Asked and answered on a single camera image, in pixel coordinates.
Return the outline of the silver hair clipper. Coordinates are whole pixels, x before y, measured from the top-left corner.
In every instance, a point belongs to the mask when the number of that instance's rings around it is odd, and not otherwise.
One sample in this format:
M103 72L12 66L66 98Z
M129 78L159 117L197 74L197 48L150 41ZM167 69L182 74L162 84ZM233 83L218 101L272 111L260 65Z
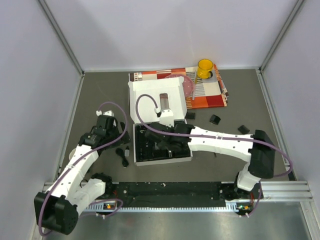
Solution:
M169 158L173 157L173 152L171 150L168 151L168 156L169 156Z

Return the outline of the small oil bottle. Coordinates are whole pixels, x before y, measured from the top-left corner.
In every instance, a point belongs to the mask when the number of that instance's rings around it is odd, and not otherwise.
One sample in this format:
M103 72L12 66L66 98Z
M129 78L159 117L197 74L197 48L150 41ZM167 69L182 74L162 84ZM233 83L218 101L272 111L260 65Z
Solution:
M125 157L128 157L130 155L130 148L129 148L129 146L127 146L126 148L125 148L125 151L124 151L124 156Z

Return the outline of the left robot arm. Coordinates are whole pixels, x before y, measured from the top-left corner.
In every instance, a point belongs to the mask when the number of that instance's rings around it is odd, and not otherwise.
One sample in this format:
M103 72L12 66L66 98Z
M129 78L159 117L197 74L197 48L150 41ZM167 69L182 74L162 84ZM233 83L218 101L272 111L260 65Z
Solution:
M60 176L46 192L38 192L34 198L41 236L46 236L43 229L69 235L91 203L113 194L111 177L103 173L93 174L85 186L81 183L103 151L125 144L123 137L126 133L126 128L119 132L118 121L111 110L97 112L96 124L81 136Z

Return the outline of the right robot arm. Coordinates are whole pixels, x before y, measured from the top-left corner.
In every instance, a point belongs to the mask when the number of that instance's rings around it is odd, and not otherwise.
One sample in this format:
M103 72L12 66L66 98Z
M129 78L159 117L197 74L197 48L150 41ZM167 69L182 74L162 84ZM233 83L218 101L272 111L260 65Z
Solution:
M144 136L160 149L174 152L188 146L191 152L212 152L244 161L245 165L237 173L233 186L220 188L225 200L248 197L261 179L274 177L274 145L262 130L237 136L209 131L192 124L178 123L169 127L153 122L146 128Z

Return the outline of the white cardboard box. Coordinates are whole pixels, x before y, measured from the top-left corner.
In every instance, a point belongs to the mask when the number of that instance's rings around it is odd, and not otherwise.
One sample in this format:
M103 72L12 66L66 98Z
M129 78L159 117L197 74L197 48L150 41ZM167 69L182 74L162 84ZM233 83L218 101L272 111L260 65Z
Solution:
M183 82L182 77L130 81L128 83L129 106L133 129L135 124L143 125L142 122L147 125L159 123L155 108L171 109L174 114L174 126L177 123L186 123L187 105ZM134 140L133 159L135 163Z

